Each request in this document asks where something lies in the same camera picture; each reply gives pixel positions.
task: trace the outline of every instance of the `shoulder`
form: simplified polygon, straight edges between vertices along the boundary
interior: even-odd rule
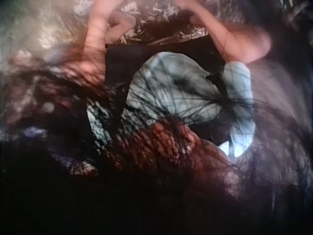
[[[225,75],[250,77],[250,69],[242,62],[231,61],[224,66]]]

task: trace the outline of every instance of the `shirt sleeve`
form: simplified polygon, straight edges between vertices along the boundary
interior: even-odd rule
[[[222,78],[229,98],[245,102],[244,105],[234,107],[239,118],[230,130],[234,156],[237,158],[252,144],[255,132],[250,70],[241,62],[230,62],[225,65]]]

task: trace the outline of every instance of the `hair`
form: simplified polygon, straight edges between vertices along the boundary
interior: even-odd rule
[[[67,63],[1,78],[2,218],[17,234],[310,233],[313,140],[299,120],[259,100],[251,107],[197,94],[207,104],[252,108],[260,141],[235,164],[206,154],[199,174],[184,151],[182,120],[141,101],[173,136],[168,148],[145,123],[149,113],[125,105],[116,88],[63,73]],[[91,132],[88,105],[107,138]],[[122,109],[132,115],[121,118]]]

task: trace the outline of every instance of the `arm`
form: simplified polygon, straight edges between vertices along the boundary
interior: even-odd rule
[[[80,69],[90,82],[98,82],[105,79],[107,24],[110,14],[122,1],[94,1],[84,45],[83,61],[80,64]]]
[[[245,64],[265,56],[270,49],[270,38],[262,31],[232,31],[218,21],[196,0],[176,0],[177,5],[195,13],[207,28],[216,48],[227,62],[241,61]]]

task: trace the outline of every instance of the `light blue shirt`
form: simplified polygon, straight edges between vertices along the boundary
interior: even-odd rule
[[[148,125],[155,123],[159,118],[155,107],[167,110],[169,114],[181,118],[186,124],[191,124],[194,120],[213,119],[220,112],[221,106],[208,104],[200,96],[219,93],[217,87],[205,79],[209,75],[209,72],[188,56],[170,52],[158,53],[134,75],[126,103],[130,107],[148,113]],[[245,64],[241,62],[226,64],[221,79],[225,83],[229,98],[240,98],[247,103],[252,102],[250,70]],[[194,94],[182,90],[182,83],[186,88],[194,90]],[[153,109],[147,105],[148,103],[153,104]],[[107,133],[98,128],[98,120],[95,115],[91,114],[92,110],[89,106],[88,116],[92,131],[97,138],[103,138]],[[255,123],[252,119],[252,110],[238,106],[234,107],[234,111],[241,118],[231,128],[230,137],[234,155],[239,157],[252,143]],[[122,118],[141,117],[135,117],[130,111],[125,110]],[[229,142],[223,143],[219,148],[228,155]]]

